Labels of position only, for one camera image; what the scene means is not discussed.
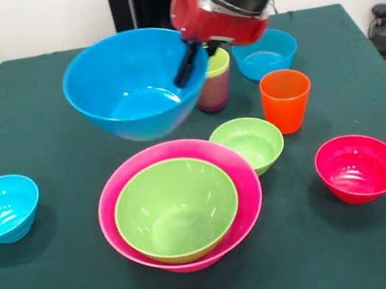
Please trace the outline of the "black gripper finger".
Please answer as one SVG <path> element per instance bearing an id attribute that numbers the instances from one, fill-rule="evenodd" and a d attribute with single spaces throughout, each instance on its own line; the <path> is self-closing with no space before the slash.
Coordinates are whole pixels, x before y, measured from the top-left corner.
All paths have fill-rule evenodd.
<path id="1" fill-rule="evenodd" d="M 208 53 L 209 57 L 212 57 L 216 53 L 217 49 L 219 48 L 219 45 L 219 41 L 207 42 L 205 44 L 206 52 Z"/>
<path id="2" fill-rule="evenodd" d="M 178 72 L 174 78 L 174 85 L 178 88 L 186 86 L 194 67 L 194 58 L 197 54 L 199 44 L 194 41 L 185 42 L 185 53 L 178 67 Z"/>

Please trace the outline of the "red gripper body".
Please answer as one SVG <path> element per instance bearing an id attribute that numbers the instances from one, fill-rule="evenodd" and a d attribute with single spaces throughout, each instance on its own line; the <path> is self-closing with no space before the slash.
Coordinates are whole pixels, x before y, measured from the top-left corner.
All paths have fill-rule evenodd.
<path id="1" fill-rule="evenodd" d="M 184 41 L 226 42 L 246 46 L 256 42 L 268 27 L 266 13 L 241 15 L 213 0 L 171 0 L 172 26 Z"/>

